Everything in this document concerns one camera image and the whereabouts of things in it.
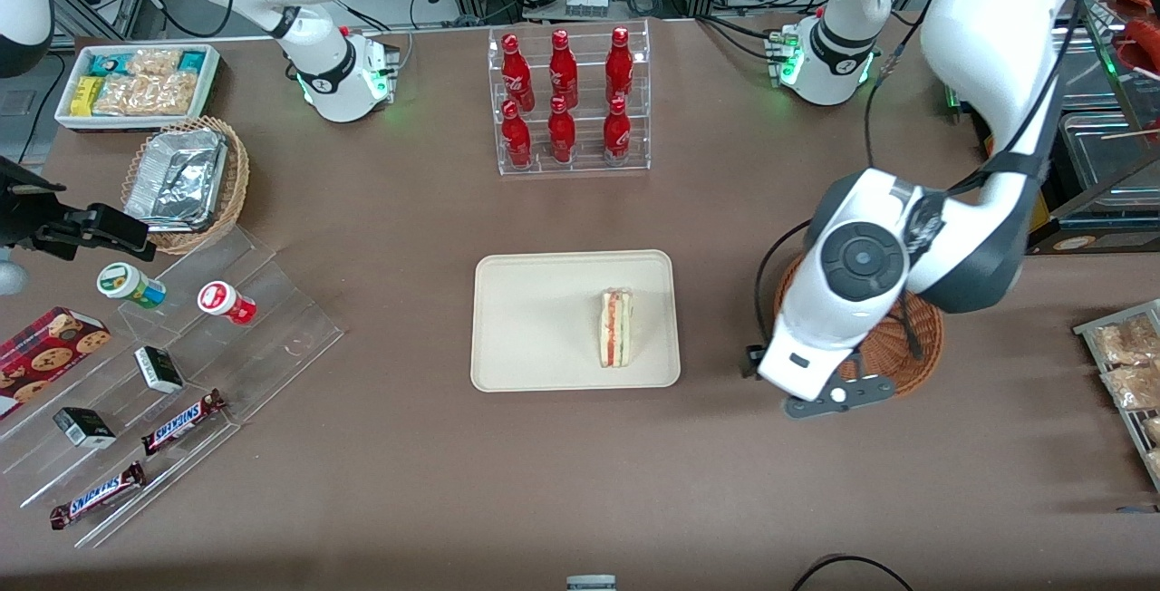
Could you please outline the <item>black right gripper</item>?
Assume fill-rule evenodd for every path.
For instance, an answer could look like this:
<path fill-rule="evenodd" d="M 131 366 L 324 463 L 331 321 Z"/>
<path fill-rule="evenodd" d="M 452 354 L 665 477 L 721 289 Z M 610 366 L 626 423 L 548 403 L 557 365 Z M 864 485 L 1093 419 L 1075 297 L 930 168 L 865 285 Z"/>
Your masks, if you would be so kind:
<path fill-rule="evenodd" d="M 90 233 L 82 221 L 88 214 L 63 204 L 64 185 L 51 182 L 8 158 L 1 159 L 1 238 L 3 247 L 39 251 L 72 261 L 78 248 L 100 245 L 144 262 L 155 259 L 148 224 L 108 204 L 90 204 Z"/>

